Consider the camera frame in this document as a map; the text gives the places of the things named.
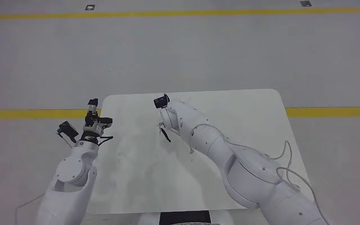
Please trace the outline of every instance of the white tabletop surface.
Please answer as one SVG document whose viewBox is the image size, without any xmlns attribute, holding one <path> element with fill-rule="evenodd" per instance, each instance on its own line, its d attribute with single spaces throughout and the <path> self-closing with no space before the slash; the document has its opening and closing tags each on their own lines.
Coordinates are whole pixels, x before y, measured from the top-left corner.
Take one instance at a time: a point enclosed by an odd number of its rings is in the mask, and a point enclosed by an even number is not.
<svg viewBox="0 0 360 225">
<path fill-rule="evenodd" d="M 168 132 L 159 134 L 160 111 L 153 99 L 162 94 L 107 97 L 101 116 L 113 118 L 104 136 L 114 136 L 94 161 L 98 175 L 88 206 L 91 214 L 121 214 L 189 210 L 242 209 L 223 187 L 220 172 L 206 156 Z M 278 156 L 288 140 L 291 169 L 307 174 L 278 92 L 272 89 L 168 93 L 211 119 L 232 142 Z M 279 160 L 287 165 L 289 152 Z M 294 176 L 303 193 L 311 192 Z"/>
</svg>

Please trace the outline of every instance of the black cable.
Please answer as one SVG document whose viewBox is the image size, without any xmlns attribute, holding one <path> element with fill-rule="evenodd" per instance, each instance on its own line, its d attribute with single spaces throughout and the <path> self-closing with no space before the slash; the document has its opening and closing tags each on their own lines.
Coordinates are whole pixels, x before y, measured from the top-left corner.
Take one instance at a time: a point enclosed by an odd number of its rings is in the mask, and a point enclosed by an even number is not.
<svg viewBox="0 0 360 225">
<path fill-rule="evenodd" d="M 105 139 L 105 138 L 106 138 L 106 140 L 104 140 L 104 141 L 100 142 L 100 143 L 99 143 L 99 146 L 100 146 L 100 145 L 102 145 L 104 142 L 106 142 L 106 141 L 108 141 L 108 140 L 113 139 L 113 138 L 114 138 L 114 136 L 110 136 L 110 137 L 100 137 L 100 138 L 102 138 L 102 139 Z"/>
</svg>

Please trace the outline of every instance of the white cable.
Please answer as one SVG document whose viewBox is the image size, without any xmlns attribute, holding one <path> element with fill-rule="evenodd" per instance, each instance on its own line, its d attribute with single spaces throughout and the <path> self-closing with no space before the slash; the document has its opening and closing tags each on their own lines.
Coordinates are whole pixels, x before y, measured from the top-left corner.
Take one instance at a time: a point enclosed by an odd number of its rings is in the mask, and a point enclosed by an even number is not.
<svg viewBox="0 0 360 225">
<path fill-rule="evenodd" d="M 195 130 L 198 126 L 200 126 L 200 125 L 207 125 L 207 126 L 210 126 L 210 127 L 212 127 L 212 128 L 215 128 L 215 129 L 221 134 L 221 136 L 223 137 L 224 141 L 227 142 L 227 143 L 229 143 L 230 145 L 245 147 L 245 148 L 247 148 L 247 149 L 251 149 L 251 150 L 256 151 L 256 152 L 257 152 L 258 154 L 260 154 L 260 155 L 264 155 L 262 152 L 260 152 L 259 150 L 254 149 L 254 148 L 252 148 L 252 147 L 249 147 L 249 146 L 246 146 L 246 145 L 239 145 L 239 144 L 230 142 L 230 141 L 228 140 L 229 138 L 228 138 L 228 137 L 225 138 L 223 132 L 221 132 L 217 127 L 215 127 L 215 126 L 213 126 L 213 125 L 211 125 L 211 124 L 207 124 L 207 123 L 200 123 L 200 124 L 196 125 L 194 128 L 191 129 L 190 135 L 189 135 L 190 152 L 193 152 L 193 151 L 194 151 L 194 150 L 192 149 L 192 147 L 191 147 L 190 139 L 191 139 L 191 137 L 194 135 L 194 130 Z"/>
<path fill-rule="evenodd" d="M 277 173 L 277 175 L 279 176 L 279 178 L 280 178 L 282 181 L 284 181 L 284 182 L 285 182 L 285 180 L 280 176 L 280 174 L 279 174 L 279 172 L 278 172 L 279 169 L 284 169 L 284 170 L 286 170 L 286 171 L 289 171 L 289 172 L 293 173 L 294 175 L 296 175 L 297 177 L 299 177 L 299 178 L 310 188 L 310 190 L 311 190 L 311 192 L 312 192 L 312 194 L 313 194 L 313 196 L 314 196 L 315 205 L 316 205 L 317 209 L 319 210 L 320 215 L 322 216 L 322 218 L 323 218 L 323 220 L 325 221 L 325 223 L 326 223 L 327 225 L 330 225 L 329 222 L 325 219 L 324 215 L 322 214 L 322 211 L 321 211 L 321 209 L 320 209 L 320 207 L 319 207 L 319 203 L 318 203 L 318 201 L 317 201 L 317 198 L 316 198 L 314 189 L 311 187 L 311 184 L 310 184 L 305 178 L 303 178 L 300 174 L 298 174 L 297 172 L 295 172 L 295 171 L 293 171 L 293 170 L 291 170 L 291 169 L 289 169 L 289 168 L 278 167 L 278 168 L 276 168 L 276 173 Z"/>
<path fill-rule="evenodd" d="M 282 158 L 284 156 L 284 153 L 285 153 L 285 150 L 286 150 L 286 144 L 288 144 L 289 149 L 290 149 L 290 159 L 289 159 L 289 163 L 287 164 L 287 169 L 289 169 L 290 165 L 291 165 L 291 162 L 293 160 L 293 150 L 291 149 L 291 145 L 290 145 L 288 140 L 286 140 L 284 145 L 283 145 L 283 151 L 282 151 L 281 155 L 279 157 L 274 157 L 274 158 L 269 158 L 269 159 L 278 160 L 278 159 Z M 291 185 L 294 185 L 293 183 L 291 183 L 291 181 L 289 179 L 289 171 L 288 170 L 286 171 L 286 179 Z"/>
<path fill-rule="evenodd" d="M 36 198 L 32 199 L 31 201 L 28 201 L 28 202 L 16 207 L 16 209 L 15 209 L 15 225 L 17 225 L 17 211 L 18 211 L 18 209 L 20 209 L 21 207 L 23 207 L 25 205 L 28 205 L 28 204 L 32 203 L 33 201 L 35 201 L 36 199 L 38 199 L 38 198 L 40 198 L 40 197 L 42 197 L 44 195 L 45 195 L 45 193 L 43 193 L 42 195 L 37 196 Z"/>
<path fill-rule="evenodd" d="M 227 143 L 229 143 L 230 145 L 235 145 L 235 146 L 240 146 L 240 147 L 246 147 L 246 148 L 248 148 L 248 149 L 251 149 L 251 150 L 256 151 L 256 152 L 259 153 L 260 155 L 264 155 L 262 152 L 260 152 L 259 150 L 254 149 L 254 148 L 252 148 L 252 147 L 249 147 L 249 146 L 246 146 L 246 145 L 239 145 L 239 144 L 230 142 L 229 140 L 227 140 L 228 137 L 225 139 L 224 134 L 223 134 L 217 127 L 215 127 L 215 126 L 213 126 L 213 125 L 211 125 L 211 124 L 207 124 L 207 123 L 198 124 L 198 125 L 196 125 L 194 128 L 191 129 L 190 135 L 189 135 L 190 153 L 193 153 L 193 152 L 194 152 L 194 150 L 193 150 L 192 147 L 191 147 L 190 139 L 191 139 L 191 137 L 194 135 L 194 133 L 193 133 L 194 130 L 195 130 L 198 126 L 200 126 L 200 125 L 207 125 L 207 126 L 210 126 L 210 127 L 215 128 L 215 129 L 221 134 L 221 136 L 223 137 L 224 141 L 227 142 Z M 284 153 L 285 153 L 285 150 L 286 150 L 286 144 L 288 144 L 289 149 L 290 149 L 290 159 L 289 159 L 289 163 L 287 164 L 287 169 L 289 169 L 289 168 L 290 168 L 290 165 L 291 165 L 291 162 L 292 162 L 292 160 L 293 160 L 293 150 L 291 149 L 291 145 L 290 145 L 290 142 L 289 142 L 288 140 L 285 141 L 284 146 L 283 146 L 282 153 L 281 153 L 281 155 L 280 155 L 279 157 L 269 157 L 268 159 L 270 159 L 270 160 L 277 160 L 277 159 L 282 158 L 282 157 L 284 156 Z M 291 183 L 291 181 L 290 181 L 290 179 L 289 179 L 289 171 L 288 171 L 288 170 L 286 171 L 286 178 L 287 178 L 288 182 L 289 182 L 291 185 L 294 185 L 293 183 Z"/>
</svg>

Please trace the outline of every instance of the cable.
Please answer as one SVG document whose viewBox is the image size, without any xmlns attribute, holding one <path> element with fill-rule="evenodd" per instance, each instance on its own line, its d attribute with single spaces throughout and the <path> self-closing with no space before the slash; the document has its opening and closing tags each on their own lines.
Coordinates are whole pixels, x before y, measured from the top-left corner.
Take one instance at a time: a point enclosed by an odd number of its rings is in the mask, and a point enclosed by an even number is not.
<svg viewBox="0 0 360 225">
<path fill-rule="evenodd" d="M 217 127 L 215 127 L 215 126 L 213 126 L 213 125 L 211 125 L 211 124 L 206 124 L 206 123 L 198 124 L 198 125 L 196 125 L 194 128 L 191 129 L 190 135 L 189 135 L 189 142 L 188 142 L 188 143 L 189 143 L 189 146 L 190 146 L 190 152 L 193 152 L 193 151 L 194 151 L 194 150 L 192 149 L 192 147 L 191 147 L 190 139 L 191 139 L 191 137 L 194 135 L 194 130 L 197 129 L 198 126 L 200 126 L 200 125 L 208 125 L 208 126 L 210 126 L 210 127 L 215 128 L 215 129 L 221 134 L 221 136 L 224 138 L 224 141 L 227 142 L 227 143 L 229 143 L 230 145 L 235 145 L 235 146 L 240 146 L 240 147 L 246 147 L 246 148 L 249 148 L 249 149 L 251 149 L 251 150 L 256 151 L 257 153 L 259 153 L 259 154 L 261 154 L 261 155 L 264 155 L 262 152 L 254 149 L 254 148 L 252 148 L 252 147 L 245 146 L 245 145 L 239 145 L 239 144 L 232 143 L 232 142 L 228 141 L 228 140 L 227 140 L 228 138 L 225 139 L 224 134 L 223 134 Z M 291 181 L 289 180 L 289 172 L 291 172 L 291 173 L 293 173 L 294 175 L 298 176 L 298 177 L 310 188 L 310 190 L 311 190 L 311 192 L 312 192 L 312 194 L 313 194 L 313 196 L 314 196 L 314 201 L 315 201 L 315 204 L 316 204 L 317 209 L 319 210 L 320 215 L 322 216 L 322 218 L 323 218 L 323 220 L 325 221 L 325 223 L 326 223 L 327 225 L 330 225 L 329 222 L 325 219 L 325 217 L 323 216 L 323 214 L 322 214 L 322 212 L 321 212 L 321 209 L 320 209 L 319 204 L 318 204 L 318 202 L 317 202 L 317 198 L 316 198 L 315 192 L 314 192 L 313 188 L 311 187 L 310 183 L 309 183 L 308 181 L 306 181 L 306 180 L 305 180 L 301 175 L 299 175 L 297 172 L 289 169 L 289 167 L 290 167 L 290 165 L 291 165 L 291 162 L 292 162 L 292 159 L 293 159 L 293 150 L 291 149 L 290 142 L 289 142 L 288 140 L 285 141 L 284 147 L 283 147 L 283 150 L 282 150 L 282 153 L 281 153 L 281 155 L 280 155 L 279 157 L 269 157 L 268 159 L 270 159 L 270 160 L 278 160 L 278 159 L 282 158 L 282 157 L 284 156 L 284 154 L 285 154 L 286 144 L 288 144 L 289 150 L 290 150 L 289 163 L 287 164 L 287 168 L 285 168 L 285 167 L 278 167 L 278 168 L 276 168 L 276 173 L 277 173 L 277 175 L 279 176 L 279 178 L 280 178 L 282 181 L 284 181 L 289 187 L 291 187 L 291 188 L 293 188 L 293 189 L 294 189 L 294 187 L 293 187 L 294 184 L 291 183 Z M 287 181 L 288 181 L 288 182 L 286 182 L 286 180 L 284 180 L 284 179 L 280 176 L 280 174 L 278 173 L 278 170 L 279 170 L 279 169 L 284 169 L 284 170 L 286 170 L 286 178 L 287 178 Z"/>
<path fill-rule="evenodd" d="M 67 141 L 61 134 L 59 134 L 59 133 L 56 133 L 56 134 L 59 135 L 59 136 L 67 143 L 67 145 L 70 146 L 71 149 L 73 148 L 73 147 L 71 146 L 71 144 L 68 143 L 68 141 Z"/>
<path fill-rule="evenodd" d="M 300 174 L 298 174 L 297 172 L 295 172 L 295 171 L 293 171 L 293 170 L 291 170 L 291 169 L 289 169 L 289 168 L 278 167 L 278 168 L 276 168 L 276 174 L 277 174 L 277 175 L 279 176 L 279 178 L 280 178 L 282 181 L 284 181 L 284 182 L 285 182 L 285 180 L 280 176 L 280 174 L 279 174 L 279 172 L 278 172 L 279 169 L 284 169 L 284 170 L 289 171 L 289 172 L 291 172 L 292 174 L 296 175 L 297 177 L 299 177 L 299 178 L 310 188 L 310 190 L 311 190 L 311 192 L 312 192 L 312 194 L 313 194 L 313 196 L 314 196 L 315 205 L 316 205 L 317 209 L 319 210 L 320 215 L 322 216 L 322 218 L 323 218 L 323 220 L 325 221 L 325 223 L 326 223 L 327 225 L 330 225 L 329 222 L 328 222 L 328 221 L 326 220 L 326 218 L 324 217 L 324 215 L 323 215 L 323 213 L 322 213 L 322 211 L 321 211 L 321 209 L 320 209 L 320 207 L 319 207 L 319 203 L 318 203 L 318 201 L 317 201 L 317 198 L 316 198 L 314 189 L 311 187 L 311 184 L 310 184 L 305 178 L 303 178 Z"/>
<path fill-rule="evenodd" d="M 33 201 L 35 201 L 36 199 L 38 199 L 38 198 L 40 198 L 40 197 L 42 197 L 44 195 L 45 195 L 45 193 L 43 193 L 42 195 L 37 196 L 36 198 L 32 199 L 31 201 L 28 201 L 28 202 L 16 207 L 16 209 L 15 209 L 15 225 L 17 225 L 17 211 L 18 211 L 18 209 L 20 209 L 21 207 L 23 207 L 25 205 L 28 205 L 28 204 L 32 203 Z"/>
<path fill-rule="evenodd" d="M 100 142 L 98 145 L 100 146 L 100 145 L 102 145 L 104 142 L 106 142 L 106 141 L 109 141 L 109 140 L 111 140 L 111 139 L 113 139 L 114 138 L 114 136 L 110 136 L 110 137 L 100 137 L 100 138 L 102 138 L 102 139 L 105 139 L 106 138 L 106 140 L 103 140 L 102 142 Z"/>
<path fill-rule="evenodd" d="M 284 145 L 283 145 L 283 151 L 282 151 L 281 155 L 279 157 L 274 157 L 274 158 L 269 158 L 269 159 L 278 160 L 278 159 L 282 158 L 284 156 L 284 153 L 285 153 L 285 150 L 286 150 L 286 144 L 289 146 L 289 149 L 290 149 L 290 159 L 289 159 L 289 163 L 287 164 L 287 169 L 289 169 L 290 165 L 292 163 L 292 160 L 293 160 L 293 150 L 291 149 L 291 145 L 290 145 L 288 140 L 286 140 Z M 291 181 L 289 179 L 289 171 L 288 170 L 286 171 L 286 179 L 291 185 L 294 185 L 293 183 L 291 183 Z"/>
<path fill-rule="evenodd" d="M 207 123 L 198 124 L 198 125 L 196 125 L 194 128 L 191 129 L 190 135 L 189 135 L 190 153 L 193 153 L 193 152 L 194 152 L 194 150 L 193 150 L 192 147 L 191 147 L 190 138 L 194 135 L 194 130 L 195 130 L 198 126 L 200 126 L 200 125 L 207 125 L 207 126 L 210 126 L 210 127 L 212 127 L 212 128 L 215 128 L 215 129 L 221 134 L 221 136 L 224 138 L 224 141 L 227 142 L 227 143 L 229 143 L 230 145 L 235 145 L 235 146 L 240 146 L 240 147 L 246 147 L 246 148 L 248 148 L 248 149 L 251 149 L 251 150 L 256 151 L 256 152 L 257 152 L 258 154 L 260 154 L 260 155 L 264 155 L 262 152 L 260 152 L 260 151 L 257 150 L 257 149 L 254 149 L 254 148 L 252 148 L 252 147 L 249 147 L 249 146 L 246 146 L 246 145 L 239 145 L 239 144 L 230 142 L 229 140 L 227 140 L 228 137 L 225 139 L 224 134 L 223 134 L 217 127 L 215 127 L 215 126 L 213 126 L 213 125 L 211 125 L 211 124 L 207 124 Z M 288 140 L 285 141 L 284 146 L 283 146 L 282 153 L 281 153 L 281 155 L 280 155 L 279 157 L 269 157 L 268 159 L 270 159 L 270 160 L 277 160 L 277 159 L 282 158 L 282 157 L 284 156 L 284 154 L 285 154 L 286 144 L 288 144 L 289 149 L 290 149 L 290 159 L 289 159 L 289 163 L 287 164 L 287 169 L 289 169 L 289 168 L 290 168 L 290 165 L 291 165 L 291 162 L 292 162 L 292 160 L 293 160 L 293 150 L 291 149 L 291 145 L 290 145 L 290 142 L 289 142 Z M 290 179 L 289 179 L 289 171 L 286 171 L 286 179 L 288 180 L 288 182 L 289 182 L 291 185 L 294 185 L 293 183 L 291 183 L 291 181 L 290 181 Z"/>
<path fill-rule="evenodd" d="M 194 135 L 194 130 L 197 129 L 197 127 L 200 126 L 200 125 L 207 125 L 207 126 L 210 126 L 210 127 L 212 127 L 212 128 L 215 128 L 215 129 L 221 134 L 221 136 L 223 137 L 224 141 L 227 142 L 227 143 L 229 143 L 230 145 L 235 145 L 235 146 L 240 146 L 240 147 L 246 147 L 246 148 L 248 148 L 248 149 L 251 149 L 251 150 L 256 151 L 256 152 L 259 153 L 260 155 L 264 155 L 262 152 L 254 149 L 254 148 L 252 148 L 252 147 L 249 147 L 249 146 L 246 146 L 246 145 L 239 145 L 239 144 L 230 142 L 229 140 L 227 140 L 228 137 L 225 138 L 223 132 L 221 132 L 217 127 L 215 127 L 215 126 L 213 126 L 213 125 L 211 125 L 211 124 L 207 124 L 207 123 L 200 123 L 200 124 L 196 125 L 194 128 L 191 129 L 190 135 L 189 135 L 190 153 L 193 153 L 193 152 L 194 152 L 194 150 L 193 150 L 192 147 L 191 147 L 190 138 Z"/>
</svg>

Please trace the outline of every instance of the yellow floor line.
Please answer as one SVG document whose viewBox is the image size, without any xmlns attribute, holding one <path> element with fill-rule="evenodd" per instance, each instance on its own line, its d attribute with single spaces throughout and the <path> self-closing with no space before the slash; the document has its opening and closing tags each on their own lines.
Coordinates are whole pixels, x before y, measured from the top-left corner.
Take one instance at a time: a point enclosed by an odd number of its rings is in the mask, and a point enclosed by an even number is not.
<svg viewBox="0 0 360 225">
<path fill-rule="evenodd" d="M 360 117 L 360 107 L 286 108 L 288 117 Z M 84 119 L 85 109 L 0 110 L 0 119 Z"/>
<path fill-rule="evenodd" d="M 192 10 L 192 11 L 143 11 L 143 12 L 81 12 L 53 14 L 0 15 L 0 20 L 29 19 L 87 19 L 112 17 L 164 17 L 164 16 L 230 16 L 230 15 L 279 15 L 279 14 L 358 14 L 355 8 L 289 8 L 266 10 Z"/>
</svg>

